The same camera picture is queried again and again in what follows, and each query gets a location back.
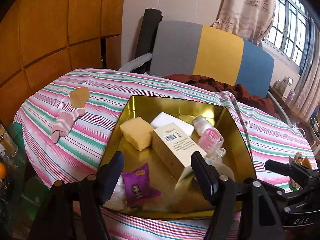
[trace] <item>cardboard box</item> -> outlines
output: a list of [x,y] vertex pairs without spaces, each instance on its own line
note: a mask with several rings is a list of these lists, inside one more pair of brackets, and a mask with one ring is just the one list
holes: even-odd
[[191,173],[194,152],[200,152],[203,157],[207,155],[175,123],[153,130],[152,147],[177,180]]

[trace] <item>cartoon girl illustration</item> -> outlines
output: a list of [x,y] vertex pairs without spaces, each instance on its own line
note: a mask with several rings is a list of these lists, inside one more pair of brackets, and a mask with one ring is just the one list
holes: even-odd
[[132,193],[136,196],[136,198],[142,198],[142,193],[138,185],[132,185],[131,190],[132,190]]

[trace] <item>small box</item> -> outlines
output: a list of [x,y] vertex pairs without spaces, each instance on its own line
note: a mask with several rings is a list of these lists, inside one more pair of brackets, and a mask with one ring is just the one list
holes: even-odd
[[278,81],[276,81],[275,89],[280,91],[280,87],[281,87],[281,81],[278,80]]
[[313,126],[313,130],[316,132],[319,130],[319,125],[317,122],[315,122],[314,126]]
[[203,157],[207,155],[175,123],[153,130],[152,147],[177,180],[191,173],[194,152],[200,152]]
[[287,98],[287,96],[289,95],[292,84],[293,84],[292,78],[290,78],[290,77],[283,78],[283,81],[281,82],[280,92],[281,92],[281,94],[283,94],[282,96],[284,98]]

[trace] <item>yellow sponge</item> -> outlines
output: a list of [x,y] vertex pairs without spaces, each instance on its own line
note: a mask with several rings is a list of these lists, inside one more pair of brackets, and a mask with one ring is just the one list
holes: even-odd
[[151,145],[153,127],[141,117],[129,119],[120,125],[124,138],[137,150]]

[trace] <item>barcode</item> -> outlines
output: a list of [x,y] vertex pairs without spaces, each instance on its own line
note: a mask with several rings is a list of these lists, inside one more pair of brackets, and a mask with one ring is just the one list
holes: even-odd
[[167,142],[173,141],[175,139],[178,139],[178,137],[176,136],[175,133],[169,134],[167,136],[164,137],[166,139]]

